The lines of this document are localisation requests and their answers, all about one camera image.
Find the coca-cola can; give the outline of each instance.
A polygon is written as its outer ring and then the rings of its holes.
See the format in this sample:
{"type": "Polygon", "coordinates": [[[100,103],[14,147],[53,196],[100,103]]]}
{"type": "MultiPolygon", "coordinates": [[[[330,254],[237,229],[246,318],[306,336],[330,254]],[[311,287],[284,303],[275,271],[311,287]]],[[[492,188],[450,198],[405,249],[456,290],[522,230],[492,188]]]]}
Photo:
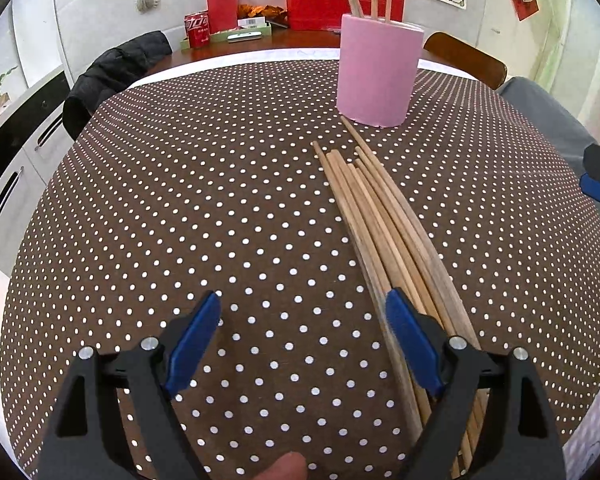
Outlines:
{"type": "Polygon", "coordinates": [[[200,48],[209,44],[209,13],[206,10],[185,16],[184,27],[189,37],[189,47],[200,48]]]}

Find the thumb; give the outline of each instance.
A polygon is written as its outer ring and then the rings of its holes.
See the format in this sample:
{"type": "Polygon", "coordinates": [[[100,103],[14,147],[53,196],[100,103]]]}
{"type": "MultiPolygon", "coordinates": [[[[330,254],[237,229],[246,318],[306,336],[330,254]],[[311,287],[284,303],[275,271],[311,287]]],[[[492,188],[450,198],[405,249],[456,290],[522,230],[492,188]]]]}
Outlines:
{"type": "Polygon", "coordinates": [[[297,452],[289,452],[277,459],[253,480],[306,480],[306,460],[297,452]]]}

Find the white tablecloth edge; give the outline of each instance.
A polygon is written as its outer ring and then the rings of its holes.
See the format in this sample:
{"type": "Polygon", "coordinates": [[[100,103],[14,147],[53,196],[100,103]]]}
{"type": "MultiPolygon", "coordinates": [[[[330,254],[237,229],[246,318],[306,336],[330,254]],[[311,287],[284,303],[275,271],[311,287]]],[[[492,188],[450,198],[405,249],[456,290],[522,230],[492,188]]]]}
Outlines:
{"type": "MultiPolygon", "coordinates": [[[[142,85],[149,83],[155,83],[158,81],[165,81],[167,79],[174,79],[184,75],[195,74],[204,70],[211,70],[214,68],[224,68],[233,65],[242,65],[248,63],[264,63],[271,61],[295,61],[303,59],[316,59],[316,60],[338,60],[340,59],[339,48],[278,48],[275,50],[258,50],[256,52],[242,52],[240,54],[229,54],[228,56],[213,57],[211,59],[203,59],[202,61],[195,61],[193,63],[187,63],[181,66],[175,66],[163,72],[158,72],[147,76],[139,81],[133,83],[129,88],[137,88],[142,85]]],[[[442,65],[440,63],[434,63],[421,59],[418,62],[418,68],[425,70],[432,70],[433,72],[440,72],[443,74],[451,74],[465,79],[475,80],[475,77],[469,75],[467,72],[452,68],[450,66],[442,65]]]]}

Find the wooden table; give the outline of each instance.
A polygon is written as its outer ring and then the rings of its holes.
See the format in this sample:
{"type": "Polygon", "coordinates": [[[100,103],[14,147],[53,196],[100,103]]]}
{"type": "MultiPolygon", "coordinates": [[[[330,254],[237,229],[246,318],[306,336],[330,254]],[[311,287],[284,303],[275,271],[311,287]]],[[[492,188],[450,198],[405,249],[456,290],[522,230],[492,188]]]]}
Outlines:
{"type": "MultiPolygon", "coordinates": [[[[291,30],[290,28],[274,28],[273,34],[260,40],[239,41],[238,43],[211,43],[203,48],[189,48],[174,52],[156,64],[147,75],[162,72],[175,66],[209,59],[212,57],[240,54],[257,50],[272,50],[277,48],[339,48],[340,35],[327,30],[291,30]]],[[[448,61],[422,50],[422,59],[447,66],[453,66],[448,61]]]]}

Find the polka dot tablecloth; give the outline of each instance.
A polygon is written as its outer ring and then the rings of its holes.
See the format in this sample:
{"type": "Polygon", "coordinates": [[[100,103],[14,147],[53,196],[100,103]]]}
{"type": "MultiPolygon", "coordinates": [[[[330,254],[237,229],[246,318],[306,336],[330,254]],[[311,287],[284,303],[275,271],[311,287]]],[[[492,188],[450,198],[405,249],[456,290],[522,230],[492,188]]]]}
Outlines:
{"type": "MultiPolygon", "coordinates": [[[[395,378],[310,145],[354,156],[337,68],[219,68],[100,107],[38,205],[5,310],[2,398],[27,472],[82,346],[127,349],[213,289],[221,325],[173,402],[212,478],[247,478],[288,450],[312,478],[397,473],[408,446],[395,378]]],[[[576,177],[499,96],[451,75],[418,73],[400,128],[358,129],[483,348],[529,350],[566,442],[600,387],[600,218],[576,177]]],[[[119,398],[136,467],[154,478],[119,398]]]]}

